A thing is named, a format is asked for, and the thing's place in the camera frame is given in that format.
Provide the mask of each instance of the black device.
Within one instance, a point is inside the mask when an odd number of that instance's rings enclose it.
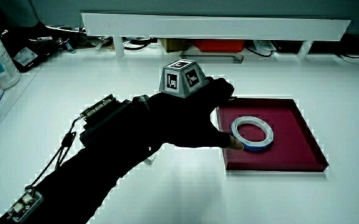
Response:
[[[85,130],[80,134],[80,141],[83,145],[85,147],[99,146],[102,143],[101,139],[104,139],[105,135],[108,136],[113,133],[114,131],[112,130],[114,128],[119,127],[123,122],[131,119],[134,115],[139,116],[140,114],[147,113],[149,111],[149,105],[147,103],[148,99],[149,97],[147,95],[142,95],[134,97],[132,101],[124,100],[123,102],[120,102],[110,94],[80,113],[80,117],[72,123],[72,127],[62,140],[61,148],[53,156],[38,178],[25,188],[25,192],[20,199],[13,203],[10,209],[8,209],[8,211],[0,218],[0,223],[26,223],[26,220],[31,216],[31,213],[39,208],[44,197],[40,192],[36,191],[35,183],[57,156],[58,161],[55,168],[57,169],[60,167],[75,139],[76,132],[72,132],[72,129],[76,121],[82,118],[86,121],[86,124],[84,125]]]

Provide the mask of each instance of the hand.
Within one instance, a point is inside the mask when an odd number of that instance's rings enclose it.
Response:
[[[211,123],[210,114],[229,100],[234,87],[223,78],[214,80],[187,98],[158,93],[147,101],[152,114],[151,126],[162,142],[179,147],[222,147],[243,150],[242,143]]]

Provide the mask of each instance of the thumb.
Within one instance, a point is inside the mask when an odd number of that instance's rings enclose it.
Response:
[[[199,144],[202,146],[209,146],[209,147],[221,147],[225,149],[232,149],[232,150],[243,150],[243,144],[233,137],[229,133],[224,133],[219,131],[214,125],[208,120],[208,127],[207,130],[204,131],[204,134],[199,136]]]

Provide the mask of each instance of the wire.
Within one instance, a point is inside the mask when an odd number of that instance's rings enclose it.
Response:
[[[42,174],[44,174],[44,172],[48,169],[48,167],[53,163],[53,161],[55,160],[55,158],[59,155],[58,157],[58,160],[56,162],[56,166],[55,166],[55,169],[59,168],[60,165],[62,164],[64,158],[66,157],[68,151],[70,150],[73,142],[74,142],[74,139],[75,139],[75,136],[77,135],[77,132],[73,132],[72,133],[72,130],[74,128],[74,125],[75,123],[84,118],[83,115],[81,115],[80,117],[78,117],[77,119],[75,119],[72,123],[72,126],[70,128],[70,130],[68,131],[68,133],[65,135],[65,137],[63,138],[62,140],[62,145],[60,146],[60,148],[58,149],[58,151],[55,153],[55,155],[53,156],[53,158],[49,161],[48,165],[43,169],[43,171],[40,173],[40,175],[38,175],[38,177],[33,181],[32,184],[28,185],[27,187],[25,187],[26,190],[28,189],[33,189],[34,188],[34,185],[35,183],[37,183],[37,181],[41,178]],[[65,154],[62,156],[62,153],[63,153],[63,150],[64,148],[67,147],[67,150],[65,152]]]
[[[254,50],[251,50],[251,49],[248,48],[247,46],[246,46],[246,49],[249,50],[250,52],[254,53],[254,54],[257,54],[257,55],[261,56],[261,57],[270,57],[270,56],[272,56],[272,54],[273,54],[273,52],[274,52],[274,50],[272,50],[269,55],[263,55],[263,54],[260,54],[260,53],[258,53],[258,52],[256,52],[256,51],[254,51]]]
[[[347,58],[359,59],[359,57],[353,57],[353,56],[349,56],[349,55],[345,55],[345,54],[341,54],[341,55],[344,56],[344,57],[347,57]]]

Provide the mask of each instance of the white table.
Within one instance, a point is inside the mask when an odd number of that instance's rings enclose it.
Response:
[[[124,100],[157,92],[162,67],[179,56],[143,53],[118,58],[77,50],[39,68],[0,124],[0,214],[40,174],[87,106],[110,93]],[[243,53],[242,64],[201,68],[224,76],[235,95],[298,100],[329,160],[326,171],[235,175],[226,173],[217,147],[165,144],[152,166],[140,164],[119,181],[90,223],[359,223],[359,60]],[[81,148],[77,138],[68,157]]]

